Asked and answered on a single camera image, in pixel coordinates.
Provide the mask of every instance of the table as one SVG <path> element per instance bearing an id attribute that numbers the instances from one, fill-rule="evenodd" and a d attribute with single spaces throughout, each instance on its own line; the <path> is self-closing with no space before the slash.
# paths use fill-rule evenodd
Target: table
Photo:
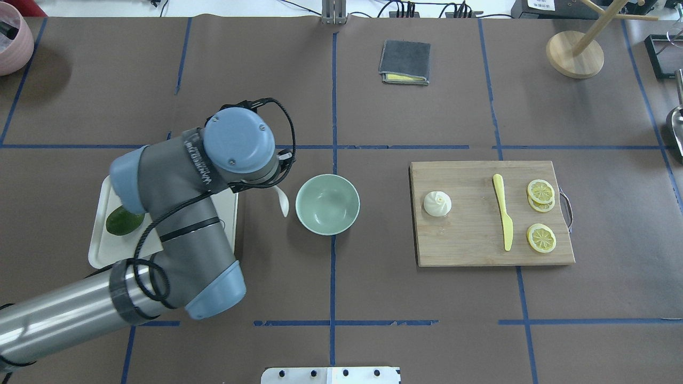
<path id="1" fill-rule="evenodd" d="M 203 321 L 170 312 L 17 372 L 12 384 L 258 383 L 266 367 L 400 366 L 404 383 L 673 383 L 683 379 L 683 166 L 662 130 L 675 84 L 616 22 L 605 66 L 577 81 L 545 43 L 575 20 L 32 19 L 36 54 L 0 78 L 0 303 L 92 272 L 87 248 L 110 162 L 199 126 L 222 104 L 274 97 L 301 145 L 281 184 L 354 183 L 361 213 L 333 237 L 240 196 L 247 296 Z M 385 85 L 386 39 L 432 44 L 432 83 Z M 263 108 L 277 144 L 277 108 Z M 576 264 L 419 268 L 408 165 L 552 160 L 574 209 Z"/>

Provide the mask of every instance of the yellow plastic knife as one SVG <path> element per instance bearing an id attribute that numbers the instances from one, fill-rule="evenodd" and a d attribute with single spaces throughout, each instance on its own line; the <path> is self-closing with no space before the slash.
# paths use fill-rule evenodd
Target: yellow plastic knife
<path id="1" fill-rule="evenodd" d="M 493 175 L 493 187 L 496 189 L 496 198 L 498 198 L 498 207 L 501 209 L 501 221 L 503 222 L 503 242 L 505 243 L 505 250 L 509 251 L 512 248 L 512 218 L 507 214 L 505 209 L 505 184 L 503 184 L 503 177 L 499 174 Z"/>

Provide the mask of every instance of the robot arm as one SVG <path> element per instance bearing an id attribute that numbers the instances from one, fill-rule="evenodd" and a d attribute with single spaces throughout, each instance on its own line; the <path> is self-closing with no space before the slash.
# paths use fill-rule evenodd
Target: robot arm
<path id="1" fill-rule="evenodd" d="M 115 192 L 130 212 L 150 213 L 163 251 L 149 260 L 121 260 L 101 273 L 2 309 L 0 372 L 146 323 L 176 307 L 201 319 L 244 297 L 239 261 L 211 199 L 205 197 L 226 188 L 271 187 L 287 175 L 296 143 L 292 153 L 275 152 L 270 128 L 255 113 L 270 101 L 282 108 L 273 99 L 224 106 L 203 129 L 114 160 L 110 175 Z"/>

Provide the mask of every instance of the wooden stand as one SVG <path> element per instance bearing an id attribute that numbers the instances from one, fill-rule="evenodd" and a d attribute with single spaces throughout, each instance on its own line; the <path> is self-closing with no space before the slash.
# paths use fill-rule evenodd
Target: wooden stand
<path id="1" fill-rule="evenodd" d="M 546 55 L 550 64 L 561 74 L 574 79 L 588 79 L 600 72 L 604 64 L 604 53 L 595 41 L 596 36 L 616 16 L 620 18 L 643 19 L 643 16 L 629 17 L 617 15 L 628 0 L 614 0 L 606 11 L 590 0 L 581 0 L 595 11 L 602 13 L 600 18 L 586 33 L 564 31 L 553 36 L 546 45 Z"/>

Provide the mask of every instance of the gray towel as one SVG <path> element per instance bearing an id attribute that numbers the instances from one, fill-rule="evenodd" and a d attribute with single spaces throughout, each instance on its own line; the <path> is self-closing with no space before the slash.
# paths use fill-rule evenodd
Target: gray towel
<path id="1" fill-rule="evenodd" d="M 429 84 L 431 44 L 399 40 L 385 41 L 379 72 L 385 83 Z M 411 79 L 392 79 L 399 75 Z"/>

